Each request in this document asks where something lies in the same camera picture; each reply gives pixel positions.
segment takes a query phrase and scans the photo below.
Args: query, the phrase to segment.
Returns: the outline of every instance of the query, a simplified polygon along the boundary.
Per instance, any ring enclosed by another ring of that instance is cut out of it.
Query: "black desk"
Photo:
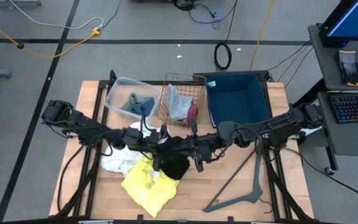
[[[319,100],[324,118],[323,128],[326,133],[328,146],[326,146],[330,166],[326,172],[338,170],[335,154],[358,156],[358,123],[337,124],[331,111],[327,96],[335,93],[327,93],[330,90],[337,91],[358,91],[358,87],[345,86],[341,81],[341,73],[336,65],[334,56],[340,50],[355,50],[356,61],[358,63],[358,42],[349,42],[344,48],[325,48],[319,37],[319,28],[317,25],[308,27],[311,43],[323,74],[322,79],[318,81],[307,93],[305,93],[294,106],[302,103],[312,103]]]
[[[337,93],[318,93],[318,101],[323,111],[324,129],[328,145],[338,155],[358,156],[358,123],[337,124],[327,96]]]
[[[338,53],[340,48],[325,48],[319,38],[319,28],[317,25],[312,25],[308,27],[309,35],[311,42],[316,52],[316,57],[323,74],[323,78],[320,79],[307,93],[305,93],[295,104],[298,106],[302,103],[310,103],[317,99],[318,92],[325,92],[329,90],[340,90],[340,91],[349,91],[355,90],[358,91],[358,87],[346,86],[342,84],[341,74],[334,60],[334,55]],[[352,41],[349,42],[343,50],[355,50],[356,61],[358,63],[358,42]]]

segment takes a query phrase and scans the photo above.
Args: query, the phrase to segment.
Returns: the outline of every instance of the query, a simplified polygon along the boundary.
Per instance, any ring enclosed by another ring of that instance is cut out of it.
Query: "blue bin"
[[[209,77],[206,89],[214,128],[222,121],[244,124],[269,119],[264,93],[255,75]]]

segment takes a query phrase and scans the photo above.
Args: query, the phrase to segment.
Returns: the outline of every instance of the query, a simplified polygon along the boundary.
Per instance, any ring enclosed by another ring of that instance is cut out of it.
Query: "cable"
[[[62,53],[60,53],[60,54],[57,54],[57,55],[41,55],[41,54],[38,54],[37,52],[34,52],[34,51],[32,51],[32,50],[30,50],[30,49],[27,49],[27,48],[24,48],[24,50],[26,50],[26,51],[32,53],[32,54],[35,55],[35,56],[41,57],[41,58],[56,58],[56,57],[60,57],[60,56],[62,56],[62,55],[67,54],[67,52],[69,52],[71,49],[73,49],[74,47],[76,47],[76,46],[78,46],[78,45],[80,45],[80,44],[83,44],[83,43],[87,42],[90,38],[92,38],[92,37],[94,37],[94,36],[96,36],[96,35],[95,35],[94,32],[93,32],[93,33],[92,33],[89,37],[87,37],[86,39],[84,39],[84,40],[82,40],[82,41],[80,41],[80,42],[78,42],[78,43],[76,43],[76,44],[71,45],[71,46],[70,46],[69,48],[67,48],[64,52],[62,52]]]
[[[118,4],[118,6],[117,6],[117,8],[116,8],[116,12],[114,13],[114,15],[112,15],[112,17],[107,21],[107,23],[106,23],[105,25],[102,26],[102,28],[105,28],[105,27],[110,23],[110,21],[112,21],[112,19],[115,18],[115,16],[116,16],[117,13],[118,13],[118,8],[119,8],[119,6],[121,5],[121,3],[122,3],[122,0],[119,1],[119,4]]]
[[[231,8],[231,10],[229,11],[229,13],[227,13],[222,19],[217,19],[217,20],[215,20],[215,21],[213,21],[213,22],[197,21],[197,20],[195,20],[195,19],[191,16],[190,11],[189,11],[189,16],[190,16],[190,19],[191,19],[191,20],[193,20],[193,21],[195,21],[195,22],[197,22],[197,23],[199,23],[199,24],[214,24],[214,23],[217,23],[217,22],[221,22],[221,21],[223,21],[225,18],[227,18],[227,17],[231,14],[231,12],[236,8],[236,4],[237,4],[237,1],[234,3],[234,5],[233,5],[233,7]],[[215,15],[212,13],[212,11],[211,11],[208,7],[207,7],[207,9],[208,9],[209,13],[210,13],[212,16],[214,16],[214,18],[216,18]]]
[[[305,49],[303,49],[291,62],[291,64],[284,70],[284,72],[280,75],[280,77],[278,78],[277,82],[279,82],[281,80],[281,78],[285,75],[285,73],[288,71],[288,69],[291,68],[291,66],[293,65],[293,63],[298,59],[298,57],[303,53],[305,52],[305,50],[307,49],[308,47],[306,46]]]
[[[314,47],[312,47],[312,48],[308,51],[308,53],[307,53],[305,56],[303,56],[303,59],[302,59],[301,63],[299,64],[298,68],[296,68],[296,70],[295,70],[295,72],[293,73],[293,75],[292,75],[290,81],[288,81],[288,83],[284,86],[284,88],[286,88],[286,87],[290,84],[290,82],[292,81],[293,77],[295,76],[295,74],[297,73],[297,71],[299,70],[299,68],[301,67],[303,61],[305,60],[305,58],[308,56],[308,54],[309,54],[313,49],[314,49]]]
[[[291,54],[290,56],[288,56],[286,59],[282,60],[279,64],[277,64],[276,66],[274,66],[273,68],[268,69],[268,71],[273,70],[274,68],[277,68],[278,66],[280,66],[282,63],[284,63],[286,60],[290,59],[292,56],[294,56],[296,53],[298,53],[303,47],[305,47],[306,45],[309,45],[311,42],[311,40],[308,40],[301,48],[299,48],[295,53]]]
[[[196,9],[197,6],[203,6],[204,8],[206,8],[206,9],[208,10],[209,15],[211,15],[211,17],[212,17],[212,19],[213,19],[212,28],[213,28],[213,29],[218,29],[219,26],[220,26],[220,24],[221,24],[221,22],[220,22],[220,21],[217,21],[218,18],[215,16],[215,13],[213,13],[213,12],[209,9],[209,7],[206,6],[206,5],[204,5],[204,4],[194,4],[193,9]],[[195,22],[200,23],[200,24],[204,24],[203,22],[200,22],[200,21],[195,20],[195,19],[193,18],[193,16],[191,16],[191,11],[189,11],[189,17],[190,17],[190,19],[191,19],[192,21],[195,21]]]
[[[65,139],[68,139],[67,136],[64,136],[64,135],[60,134],[59,132],[57,132],[56,130],[54,130],[54,128],[53,128],[51,125],[48,125],[48,127],[49,127],[54,133],[56,133],[57,135],[59,135],[60,137],[63,137],[63,138],[65,138]]]
[[[144,127],[145,127],[148,131],[152,132],[152,130],[151,130],[149,127],[147,127],[147,124],[146,124],[146,117],[145,117],[144,115],[143,115],[142,117],[143,117],[143,124],[144,124]]]
[[[59,212],[61,212],[61,208],[60,208],[60,195],[62,192],[62,185],[63,185],[63,176],[65,175],[65,172],[67,170],[68,165],[71,163],[71,161],[81,152],[81,150],[84,148],[84,146],[81,146],[75,153],[74,155],[67,161],[66,165],[64,166],[63,170],[62,170],[62,174],[60,176],[60,180],[59,180],[59,188],[57,190],[57,210]]]
[[[96,138],[94,145],[97,146],[97,145],[98,145],[98,142],[99,142],[99,139],[100,139],[101,137],[103,137],[103,136],[106,136],[106,134],[108,134],[108,133],[116,133],[116,132],[120,132],[120,131],[110,130],[110,131],[105,131],[105,132],[101,133],[101,134]]]
[[[77,43],[77,44],[73,44],[72,46],[70,46],[70,47],[67,48],[64,52],[62,52],[62,53],[60,53],[60,54],[51,55],[51,56],[49,56],[49,55],[41,55],[41,54],[38,54],[37,52],[34,52],[34,51],[31,50],[31,49],[28,49],[27,47],[24,47],[24,44],[18,43],[17,41],[15,41],[15,40],[12,39],[11,37],[9,37],[7,34],[5,34],[2,30],[0,30],[0,34],[3,35],[6,39],[10,40],[13,44],[16,44],[16,45],[17,45],[17,48],[19,48],[19,49],[24,49],[24,50],[26,50],[27,52],[29,52],[29,53],[31,53],[31,54],[33,54],[33,55],[35,55],[35,56],[38,56],[38,57],[41,57],[41,58],[56,58],[56,57],[60,57],[60,56],[62,56],[62,55],[64,55],[64,54],[66,54],[66,53],[69,52],[72,48],[74,48],[74,47],[76,47],[76,46],[78,46],[78,45],[80,45],[80,44],[85,43],[85,42],[88,41],[90,38],[92,38],[92,37],[94,37],[94,36],[96,36],[96,35],[99,35],[100,32],[99,32],[98,30],[94,29],[94,30],[92,31],[92,34],[91,34],[89,37],[87,37],[86,39],[80,41],[80,42]]]
[[[262,40],[262,37],[263,37],[263,35],[264,35],[265,26],[266,26],[266,23],[267,23],[267,21],[268,21],[268,19],[269,19],[270,12],[272,11],[273,3],[274,3],[274,0],[271,0],[270,5],[269,5],[269,7],[268,7],[268,11],[267,11],[267,15],[266,15],[264,24],[262,25],[262,30],[260,31],[258,41],[256,42],[256,47],[255,47],[255,50],[254,50],[254,54],[253,54],[253,56],[252,56],[251,65],[249,66],[249,70],[250,70],[250,71],[252,71],[252,66],[253,66],[253,64],[254,64],[256,52],[258,51],[260,40]]]
[[[281,151],[281,149],[276,150],[275,153],[274,153],[273,159],[271,159],[269,161],[266,161],[266,162],[273,162],[275,159],[277,159],[277,156],[279,155],[280,151]]]
[[[270,72],[267,72],[268,73],[268,82],[274,82],[274,78],[273,78],[273,75],[270,73]]]
[[[258,200],[260,200],[262,203],[267,203],[269,204],[271,207],[272,207],[272,210],[269,211],[269,212],[264,212],[264,214],[269,214],[269,213],[272,213],[273,212],[273,204],[270,203],[270,202],[265,202],[264,200],[262,200],[261,198],[258,198]]]
[[[293,149],[289,149],[289,148],[287,148],[287,147],[284,147],[284,149],[287,149],[287,150],[289,150],[289,151],[291,151],[291,152],[294,152],[294,153],[298,154],[312,169],[314,169],[315,171],[317,171],[317,172],[319,172],[319,173],[321,173],[321,174],[324,174],[326,177],[330,178],[331,180],[333,180],[333,181],[339,183],[340,185],[342,185],[342,186],[348,188],[349,190],[351,190],[351,191],[353,191],[353,192],[355,192],[355,193],[358,194],[358,190],[356,190],[356,189],[354,189],[354,188],[352,188],[352,187],[350,187],[350,186],[348,186],[348,185],[346,185],[346,184],[340,182],[339,180],[334,179],[334,178],[331,177],[330,175],[328,175],[328,174],[324,173],[323,171],[318,170],[317,168],[315,168],[314,166],[312,166],[312,165],[305,159],[305,157],[303,156],[303,154],[302,154],[300,151],[297,152],[297,151],[295,151],[295,150],[293,150]]]
[[[236,2],[234,3],[234,6],[232,8],[232,17],[231,17],[231,21],[230,21],[230,27],[229,27],[229,32],[227,33],[227,37],[226,37],[226,40],[224,42],[220,42],[218,43],[216,46],[215,46],[215,51],[214,51],[214,62],[215,62],[215,68],[216,70],[220,70],[220,71],[226,71],[229,67],[230,67],[230,64],[231,64],[231,59],[232,59],[232,54],[231,54],[231,50],[229,48],[229,46],[227,46],[227,41],[229,40],[229,36],[230,36],[230,32],[231,32],[231,27],[233,25],[233,19],[234,19],[234,15],[236,13],[236,8],[237,8],[237,2],[238,0],[236,0]],[[229,60],[227,61],[227,64],[225,67],[222,67],[219,62],[218,62],[218,48],[220,46],[224,46],[224,48],[226,49],[226,52],[227,52],[227,57],[229,58]]]
[[[94,17],[92,19],[90,19],[88,22],[85,22],[82,26],[80,27],[67,27],[67,26],[64,26],[64,25],[56,25],[56,24],[48,24],[48,23],[44,23],[44,22],[38,22],[36,21],[35,19],[31,18],[29,15],[27,15],[21,8],[19,8],[19,6],[17,6],[12,0],[9,0],[12,5],[17,9],[19,10],[21,13],[23,13],[23,15],[25,15],[27,18],[29,18],[31,21],[35,22],[36,24],[40,24],[40,25],[45,25],[45,26],[52,26],[52,27],[63,27],[63,28],[66,28],[66,29],[73,29],[73,30],[77,30],[77,29],[81,29],[82,27],[88,25],[91,21],[95,20],[95,19],[100,19],[102,21],[102,23],[97,26],[96,30],[100,30],[102,27],[103,27],[103,23],[104,23],[104,20],[100,17]]]
[[[178,5],[178,0],[173,0],[173,5],[182,11],[190,11],[193,9],[195,0],[185,0],[181,6]]]
[[[102,156],[111,156],[112,155],[112,147],[111,147],[110,141],[107,138],[104,138],[104,140],[106,140],[107,144],[109,145],[111,152],[110,152],[110,154],[105,154],[103,152],[100,152],[100,154]]]

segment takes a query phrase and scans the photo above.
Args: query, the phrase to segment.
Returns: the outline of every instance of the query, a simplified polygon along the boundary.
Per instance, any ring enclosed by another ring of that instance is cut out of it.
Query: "white cable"
[[[23,15],[25,15],[27,18],[29,18],[30,20],[32,20],[33,22],[37,23],[37,24],[40,24],[40,25],[45,25],[45,26],[53,26],[53,27],[63,27],[63,28],[67,28],[67,29],[80,29],[84,26],[86,26],[88,23],[90,23],[91,21],[95,20],[95,19],[100,19],[102,21],[102,23],[97,26],[95,29],[97,30],[100,30],[102,27],[103,27],[103,24],[104,24],[104,20],[100,17],[94,17],[92,19],[90,19],[88,22],[85,22],[82,26],[80,27],[67,27],[67,26],[64,26],[64,25],[56,25],[56,24],[47,24],[47,23],[43,23],[43,22],[38,22],[36,21],[35,19],[31,18],[29,15],[27,15],[21,8],[19,8],[19,6],[17,6],[12,0],[9,0],[14,7],[16,7],[17,10],[19,10],[21,13],[23,13]]]

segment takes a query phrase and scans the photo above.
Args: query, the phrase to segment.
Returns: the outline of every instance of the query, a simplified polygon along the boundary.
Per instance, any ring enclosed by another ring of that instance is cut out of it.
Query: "clear plastic bin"
[[[130,119],[140,121],[142,119],[141,115],[121,109],[129,100],[129,95],[131,93],[135,93],[136,95],[143,97],[152,97],[154,99],[154,106],[150,114],[146,117],[146,123],[149,124],[149,121],[156,115],[158,104],[160,103],[161,89],[157,87],[133,80],[131,78],[119,77],[114,82],[114,85],[107,95],[104,105],[106,105],[109,109],[117,111],[118,113],[127,115]]]

